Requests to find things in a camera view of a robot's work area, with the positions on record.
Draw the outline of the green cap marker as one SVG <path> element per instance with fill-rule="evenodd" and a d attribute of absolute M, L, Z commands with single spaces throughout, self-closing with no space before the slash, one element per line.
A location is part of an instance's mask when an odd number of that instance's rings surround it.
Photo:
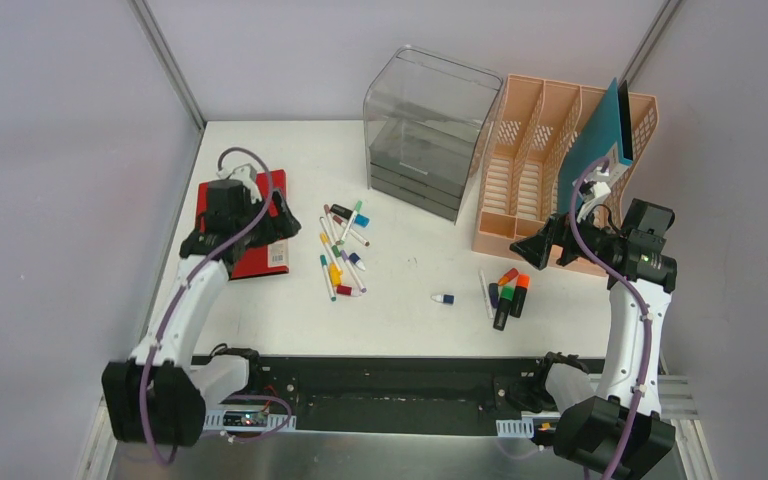
<path fill-rule="evenodd" d="M 360 210 L 362 208 L 362 204 L 363 204 L 363 202 L 361 200 L 358 200 L 355 203 L 355 206 L 353 207 L 353 209 L 351 211 L 351 215 L 350 215 L 349 219 L 347 220 L 347 225 L 344 227 L 343 232 L 341 233 L 341 236 L 339 238 L 339 243 L 340 244 L 343 244 L 345 242 L 346 238 L 348 237 L 348 235 L 349 235 L 349 228 L 353 227 L 353 225 L 355 224 L 356 218 L 359 215 Z"/>

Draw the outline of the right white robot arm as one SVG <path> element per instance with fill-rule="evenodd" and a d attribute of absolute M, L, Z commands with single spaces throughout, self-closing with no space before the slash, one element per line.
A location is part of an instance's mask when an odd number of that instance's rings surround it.
<path fill-rule="evenodd" d="M 660 336 L 677 281 L 677 263 L 662 251 L 674 220 L 672 210 L 635 199 L 619 229 L 553 214 L 510 246 L 538 270 L 557 246 L 560 265 L 586 258 L 608 275 L 611 322 L 598 385 L 576 355 L 549 352 L 505 395 L 522 412 L 555 409 L 553 452 L 605 479 L 641 479 L 675 444 L 658 393 Z"/>

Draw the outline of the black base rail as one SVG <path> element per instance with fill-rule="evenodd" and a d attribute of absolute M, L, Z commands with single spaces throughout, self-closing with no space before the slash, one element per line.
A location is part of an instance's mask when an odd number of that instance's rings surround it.
<path fill-rule="evenodd" d="M 168 366 L 153 371 L 158 391 L 147 396 L 159 443 L 191 446 L 211 408 L 220 425 L 254 428 L 267 415 L 289 413 L 303 431 L 494 436 L 498 423 L 554 409 L 542 387 L 551 365 L 583 371 L 601 360 L 548 353 L 542 358 L 262 357 L 224 348 L 193 358 L 198 372 L 219 360 L 246 360 L 250 378 L 217 401 L 200 399 L 186 376 Z"/>

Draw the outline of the clear grey drawer box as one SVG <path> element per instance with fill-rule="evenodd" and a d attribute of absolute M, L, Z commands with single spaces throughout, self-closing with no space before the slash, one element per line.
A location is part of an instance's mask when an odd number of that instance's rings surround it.
<path fill-rule="evenodd" d="M 400 47 L 364 97 L 369 188 L 457 221 L 503 86 L 492 70 Z"/>

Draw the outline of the purple marker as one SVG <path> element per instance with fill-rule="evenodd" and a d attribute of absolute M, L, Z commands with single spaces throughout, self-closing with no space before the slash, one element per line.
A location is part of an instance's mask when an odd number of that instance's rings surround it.
<path fill-rule="evenodd" d="M 341 250 L 340 251 L 340 255 L 341 255 L 342 260 L 344 261 L 344 264 L 345 264 L 345 266 L 346 266 L 350 276 L 354 280 L 357 288 L 360 290 L 361 293 L 365 294 L 367 292 L 367 288 L 366 288 L 365 284 L 363 283 L 363 281 L 361 280 L 359 274 L 357 273 L 354 264 L 349 259 L 348 254 L 346 253 L 345 250 Z"/>

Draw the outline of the orange highlighter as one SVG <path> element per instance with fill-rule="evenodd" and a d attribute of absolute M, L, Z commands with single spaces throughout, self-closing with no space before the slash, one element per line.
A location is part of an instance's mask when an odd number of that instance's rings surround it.
<path fill-rule="evenodd" d="M 530 286 L 530 276 L 524 273 L 518 275 L 514 287 L 514 295 L 509 315 L 514 318 L 520 318 L 524 309 Z"/>

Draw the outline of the brown marker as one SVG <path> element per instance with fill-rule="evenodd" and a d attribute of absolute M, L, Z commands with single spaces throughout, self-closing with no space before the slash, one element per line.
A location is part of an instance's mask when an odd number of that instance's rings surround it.
<path fill-rule="evenodd" d="M 338 215 L 332 215 L 332 219 L 340 226 L 345 227 L 347 225 L 347 220 Z M 356 231 L 354 227 L 349 228 L 349 235 L 363 246 L 368 247 L 371 245 L 370 241 L 358 231 Z"/>

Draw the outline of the white pen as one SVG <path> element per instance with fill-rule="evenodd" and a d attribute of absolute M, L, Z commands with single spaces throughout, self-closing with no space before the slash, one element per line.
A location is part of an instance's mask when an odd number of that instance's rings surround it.
<path fill-rule="evenodd" d="M 494 309 L 489 295 L 489 282 L 486 279 L 485 273 L 482 269 L 478 270 L 479 286 L 482 294 L 484 309 L 489 320 L 494 319 Z"/>

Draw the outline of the small red-orange marker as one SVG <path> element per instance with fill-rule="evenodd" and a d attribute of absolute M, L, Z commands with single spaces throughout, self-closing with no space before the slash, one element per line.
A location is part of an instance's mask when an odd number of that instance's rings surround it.
<path fill-rule="evenodd" d="M 497 284 L 499 286 L 505 286 L 515 280 L 518 276 L 519 271 L 516 268 L 511 268 L 498 279 Z"/>

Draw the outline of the small blue cap bottle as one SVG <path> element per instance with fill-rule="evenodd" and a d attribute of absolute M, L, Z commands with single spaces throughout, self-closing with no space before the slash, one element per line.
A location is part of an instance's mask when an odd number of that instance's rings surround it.
<path fill-rule="evenodd" d="M 434 302 L 444 304 L 444 305 L 453 305 L 455 303 L 455 297 L 450 294 L 437 294 L 432 295 L 431 299 Z"/>

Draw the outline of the teal notebook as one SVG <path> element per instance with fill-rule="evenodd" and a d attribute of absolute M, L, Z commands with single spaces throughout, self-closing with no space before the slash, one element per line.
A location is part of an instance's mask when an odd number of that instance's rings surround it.
<path fill-rule="evenodd" d="M 616 182 L 634 163 L 629 90 L 626 81 L 614 79 L 561 164 L 558 177 L 557 213 L 566 214 L 574 182 L 601 157 L 611 159 L 611 179 Z"/>

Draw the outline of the teal marker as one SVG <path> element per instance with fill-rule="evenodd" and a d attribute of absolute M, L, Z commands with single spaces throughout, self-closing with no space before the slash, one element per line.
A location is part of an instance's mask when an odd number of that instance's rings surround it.
<path fill-rule="evenodd" d="M 320 264 L 321 264 L 321 268 L 322 268 L 322 271 L 323 271 L 323 276 L 324 276 L 324 280 L 325 280 L 328 296 L 329 296 L 329 298 L 330 298 L 330 300 L 332 302 L 335 302 L 337 300 L 337 298 L 336 298 L 336 292 L 335 292 L 335 289 L 334 289 L 334 285 L 333 285 L 333 283 L 331 281 L 329 263 L 326 260 L 326 257 L 324 255 L 320 255 L 319 259 L 320 259 Z"/>

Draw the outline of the red folder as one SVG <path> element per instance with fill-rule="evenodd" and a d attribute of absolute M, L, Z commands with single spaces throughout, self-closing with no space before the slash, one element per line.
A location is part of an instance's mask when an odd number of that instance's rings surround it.
<path fill-rule="evenodd" d="M 268 182 L 273 182 L 274 191 L 286 193 L 286 172 L 272 170 L 268 175 L 259 173 L 257 189 L 261 195 L 268 193 Z M 253 203 L 249 188 L 236 186 L 231 180 L 212 180 L 198 187 L 196 205 L 196 229 L 200 232 L 198 250 L 209 253 L 232 235 L 238 233 L 260 211 L 261 202 Z M 244 248 L 235 244 L 220 255 L 231 268 L 232 281 L 256 278 L 289 272 L 287 240 L 279 240 L 259 248 Z"/>

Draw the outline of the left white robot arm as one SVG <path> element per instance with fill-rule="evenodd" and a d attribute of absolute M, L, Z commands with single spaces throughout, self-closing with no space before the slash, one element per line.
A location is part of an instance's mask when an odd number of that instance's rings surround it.
<path fill-rule="evenodd" d="M 253 181 L 213 180 L 199 188 L 202 204 L 179 261 L 165 309 L 124 360 L 105 367 L 101 383 L 114 437 L 126 443 L 191 447 L 210 407 L 233 396 L 257 402 L 265 378 L 251 358 L 220 354 L 193 368 L 208 313 L 250 250 L 294 237 L 301 229 L 281 188 Z"/>

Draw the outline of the blue black marker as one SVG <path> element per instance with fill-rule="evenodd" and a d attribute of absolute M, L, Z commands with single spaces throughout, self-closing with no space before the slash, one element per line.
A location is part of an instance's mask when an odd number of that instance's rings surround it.
<path fill-rule="evenodd" d="M 330 212 L 334 215 L 337 215 L 338 217 L 341 217 L 343 219 L 349 220 L 352 218 L 352 215 L 354 214 L 354 210 L 344 207 L 339 204 L 332 204 L 330 206 Z M 355 215 L 354 223 L 361 228 L 365 228 L 369 225 L 370 219 L 363 214 L 357 213 Z"/>

